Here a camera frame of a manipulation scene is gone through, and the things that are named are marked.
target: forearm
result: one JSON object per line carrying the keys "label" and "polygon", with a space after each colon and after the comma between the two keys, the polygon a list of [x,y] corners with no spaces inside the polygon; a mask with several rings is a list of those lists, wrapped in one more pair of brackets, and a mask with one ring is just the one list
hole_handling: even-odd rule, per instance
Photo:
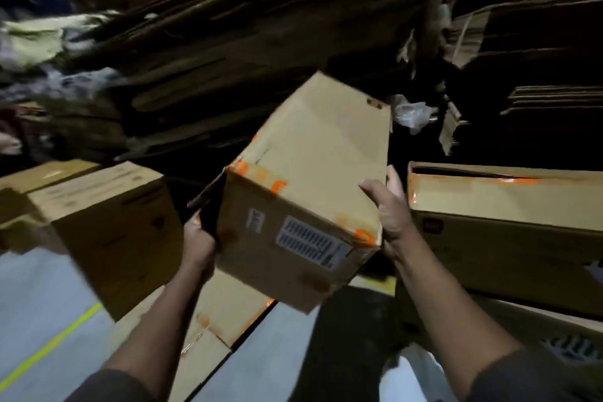
{"label": "forearm", "polygon": [[416,229],[396,246],[396,267],[462,400],[481,371],[522,345],[471,299]]}
{"label": "forearm", "polygon": [[166,400],[203,284],[202,269],[195,264],[183,264],[103,368],[128,373],[156,400]]}

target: sticker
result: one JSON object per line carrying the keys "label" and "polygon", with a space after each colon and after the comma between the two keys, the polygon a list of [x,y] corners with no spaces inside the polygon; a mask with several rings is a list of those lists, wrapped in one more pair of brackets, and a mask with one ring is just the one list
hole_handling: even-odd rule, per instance
{"label": "sticker", "polygon": [[595,345],[582,336],[542,340],[544,347],[568,365],[601,364],[603,356]]}
{"label": "sticker", "polygon": [[586,267],[586,270],[588,270],[599,283],[603,284],[603,259],[591,262],[590,264],[584,264],[584,267]]}
{"label": "sticker", "polygon": [[264,215],[261,211],[250,208],[245,227],[253,230],[256,234],[259,234],[262,231],[262,226],[265,219],[266,215]]}
{"label": "sticker", "polygon": [[276,243],[329,270],[335,269],[351,250],[351,245],[292,216],[285,219]]}

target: person's right hand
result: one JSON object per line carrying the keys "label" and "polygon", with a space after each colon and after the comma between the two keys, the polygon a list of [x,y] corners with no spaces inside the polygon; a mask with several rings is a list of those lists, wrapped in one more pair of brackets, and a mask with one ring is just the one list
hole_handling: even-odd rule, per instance
{"label": "person's right hand", "polygon": [[378,180],[364,180],[360,189],[379,208],[379,219],[383,226],[383,250],[396,260],[400,260],[409,240],[420,238],[411,211],[404,196],[402,181],[393,166],[387,167],[387,187]]}

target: person's left hand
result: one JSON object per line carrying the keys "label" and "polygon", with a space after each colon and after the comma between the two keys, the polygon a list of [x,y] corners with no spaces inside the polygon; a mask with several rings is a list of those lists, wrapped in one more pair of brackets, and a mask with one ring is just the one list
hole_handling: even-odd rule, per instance
{"label": "person's left hand", "polygon": [[181,267],[210,269],[214,265],[215,251],[216,240],[203,230],[197,212],[185,224]]}

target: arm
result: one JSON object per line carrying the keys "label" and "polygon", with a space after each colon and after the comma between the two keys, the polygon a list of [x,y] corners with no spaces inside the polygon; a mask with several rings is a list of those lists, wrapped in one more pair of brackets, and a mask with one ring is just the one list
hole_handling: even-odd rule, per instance
{"label": "arm", "polygon": [[365,180],[362,190],[379,207],[384,251],[392,258],[425,324],[448,381],[464,400],[475,378],[522,345],[483,311],[434,256],[412,222],[396,170],[388,187]]}
{"label": "arm", "polygon": [[197,214],[184,229],[182,263],[126,341],[68,399],[167,400],[201,287],[213,273],[214,239]]}

